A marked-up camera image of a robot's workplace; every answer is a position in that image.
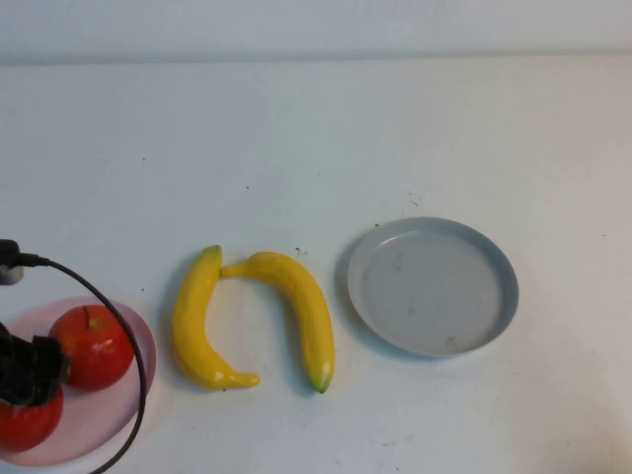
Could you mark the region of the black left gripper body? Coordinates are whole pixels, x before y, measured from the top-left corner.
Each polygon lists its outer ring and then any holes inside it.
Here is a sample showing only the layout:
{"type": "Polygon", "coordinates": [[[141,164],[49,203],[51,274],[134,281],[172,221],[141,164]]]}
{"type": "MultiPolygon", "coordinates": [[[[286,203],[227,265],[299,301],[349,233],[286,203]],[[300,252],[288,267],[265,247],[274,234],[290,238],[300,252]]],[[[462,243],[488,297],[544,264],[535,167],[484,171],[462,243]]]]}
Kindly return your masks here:
{"type": "Polygon", "coordinates": [[[34,398],[33,346],[1,325],[1,401],[28,406],[34,398]]]}

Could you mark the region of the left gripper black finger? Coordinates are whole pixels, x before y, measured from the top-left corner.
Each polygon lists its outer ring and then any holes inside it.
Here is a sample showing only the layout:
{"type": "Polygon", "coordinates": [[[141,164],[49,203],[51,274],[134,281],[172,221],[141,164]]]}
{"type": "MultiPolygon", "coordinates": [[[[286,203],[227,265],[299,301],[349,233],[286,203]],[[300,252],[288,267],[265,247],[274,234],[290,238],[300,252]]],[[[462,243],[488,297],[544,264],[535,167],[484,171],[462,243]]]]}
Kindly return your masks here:
{"type": "Polygon", "coordinates": [[[70,359],[58,340],[34,336],[34,399],[53,400],[69,377],[70,359]]]}

